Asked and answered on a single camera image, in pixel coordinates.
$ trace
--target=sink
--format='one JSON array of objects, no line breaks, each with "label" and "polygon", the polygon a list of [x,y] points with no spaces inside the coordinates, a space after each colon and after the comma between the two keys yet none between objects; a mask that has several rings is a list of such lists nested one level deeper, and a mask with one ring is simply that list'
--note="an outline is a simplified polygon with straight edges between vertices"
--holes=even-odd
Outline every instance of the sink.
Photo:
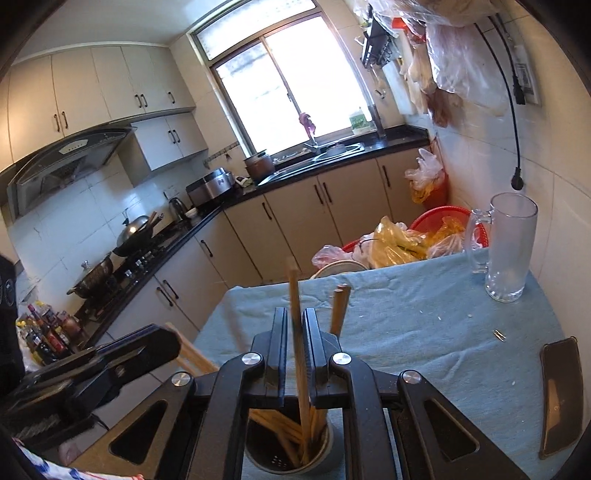
[{"label": "sink", "polygon": [[282,180],[286,177],[291,177],[298,173],[303,173],[307,170],[311,170],[312,168],[318,167],[319,165],[323,165],[333,160],[346,158],[355,153],[362,152],[364,149],[365,147],[362,143],[356,143],[353,145],[347,145],[347,147],[345,147],[345,151],[341,153],[333,153],[331,151],[325,152],[323,154],[318,155],[317,157],[296,163],[291,167],[282,168],[281,170],[276,171],[274,174],[269,175],[267,178],[265,178],[265,180],[260,182],[259,185],[265,185],[272,181]]}]

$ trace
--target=glass mug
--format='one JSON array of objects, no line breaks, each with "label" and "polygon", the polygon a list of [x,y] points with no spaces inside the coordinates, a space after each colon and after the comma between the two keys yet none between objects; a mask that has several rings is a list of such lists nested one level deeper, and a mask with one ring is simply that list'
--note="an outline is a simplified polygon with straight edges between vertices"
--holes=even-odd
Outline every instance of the glass mug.
[{"label": "glass mug", "polygon": [[[534,246],[538,206],[520,193],[499,193],[491,198],[487,212],[472,210],[464,250],[474,273],[486,273],[485,289],[497,301],[515,301],[523,293],[525,278],[530,269],[531,251]],[[476,225],[491,226],[489,260],[480,263],[473,250]]]}]

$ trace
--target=white tiled wall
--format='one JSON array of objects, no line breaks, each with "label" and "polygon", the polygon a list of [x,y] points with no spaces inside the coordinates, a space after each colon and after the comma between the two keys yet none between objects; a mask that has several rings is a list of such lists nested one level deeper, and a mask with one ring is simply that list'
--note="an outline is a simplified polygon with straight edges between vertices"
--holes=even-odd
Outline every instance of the white tiled wall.
[{"label": "white tiled wall", "polygon": [[[589,398],[591,98],[544,27],[514,0],[504,1],[501,15],[514,40],[528,51],[541,96],[541,106],[516,106],[524,192],[540,208],[531,270],[565,335],[579,340]],[[511,81],[506,52],[497,33],[488,31],[486,36]],[[439,137],[453,203],[485,208],[493,194],[511,189],[517,156],[510,112],[495,118],[465,105],[454,113],[454,125],[445,129],[433,127],[426,116],[407,120]]]},{"label": "white tiled wall", "polygon": [[[123,211],[128,209],[131,220],[153,210],[164,213],[159,231],[172,220],[163,192],[189,205],[185,187],[204,174],[202,164],[185,161],[133,188],[114,155],[101,170],[69,185],[14,224],[8,222],[8,235],[24,267],[17,279],[19,300],[36,287],[32,300],[74,313],[83,300],[66,291],[82,273],[84,260],[97,263],[115,248],[124,228]],[[122,261],[113,259],[115,264]]]}]

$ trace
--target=lower cabinet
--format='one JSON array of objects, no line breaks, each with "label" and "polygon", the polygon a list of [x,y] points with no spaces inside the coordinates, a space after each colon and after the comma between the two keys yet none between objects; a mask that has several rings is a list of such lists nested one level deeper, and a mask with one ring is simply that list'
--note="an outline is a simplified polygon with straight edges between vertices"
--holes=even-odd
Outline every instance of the lower cabinet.
[{"label": "lower cabinet", "polygon": [[224,213],[216,215],[197,232],[195,238],[228,288],[261,284],[259,272]]},{"label": "lower cabinet", "polygon": [[195,237],[155,277],[171,302],[199,330],[228,290]]},{"label": "lower cabinet", "polygon": [[421,215],[425,208],[414,203],[411,197],[408,180],[404,172],[417,168],[418,150],[405,150],[378,157],[379,172],[386,187],[386,195],[392,216],[390,219],[396,222],[404,222],[410,226]]},{"label": "lower cabinet", "polygon": [[344,244],[373,232],[383,216],[390,216],[375,159],[321,173],[318,182]]},{"label": "lower cabinet", "polygon": [[[162,285],[155,278],[151,278],[119,314],[109,327],[108,333],[117,339],[151,323],[163,326],[167,322],[172,323],[190,341],[197,337],[197,328],[187,320],[184,313],[166,294]],[[176,370],[176,363],[171,361],[153,370],[152,375],[164,382]]]},{"label": "lower cabinet", "polygon": [[312,257],[324,245],[342,245],[330,214],[328,198],[316,177],[265,194],[285,239],[300,265],[312,276]]},{"label": "lower cabinet", "polygon": [[284,280],[285,259],[292,253],[265,196],[230,207],[226,215],[262,279]]}]

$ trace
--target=cloth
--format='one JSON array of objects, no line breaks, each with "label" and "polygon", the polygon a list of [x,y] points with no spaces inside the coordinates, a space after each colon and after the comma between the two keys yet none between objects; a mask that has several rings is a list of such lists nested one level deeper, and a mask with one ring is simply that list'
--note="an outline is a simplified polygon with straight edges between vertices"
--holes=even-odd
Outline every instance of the cloth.
[{"label": "cloth", "polygon": [[[564,335],[531,274],[513,303],[488,296],[483,275],[470,272],[465,254],[302,281],[301,307],[316,309],[322,330],[328,330],[332,292],[340,283],[352,286],[340,339],[345,352],[384,372],[420,372],[531,479],[551,478],[560,469],[572,448],[538,458],[544,408],[539,353]],[[275,307],[288,305],[286,284],[233,288],[194,344],[221,365],[243,352],[231,331],[240,326],[250,346],[256,333],[271,328]],[[288,344],[286,392],[293,394],[291,338]],[[342,430],[340,411],[329,418]],[[245,457],[242,478],[276,477]],[[344,463],[319,478],[344,479]]]}]

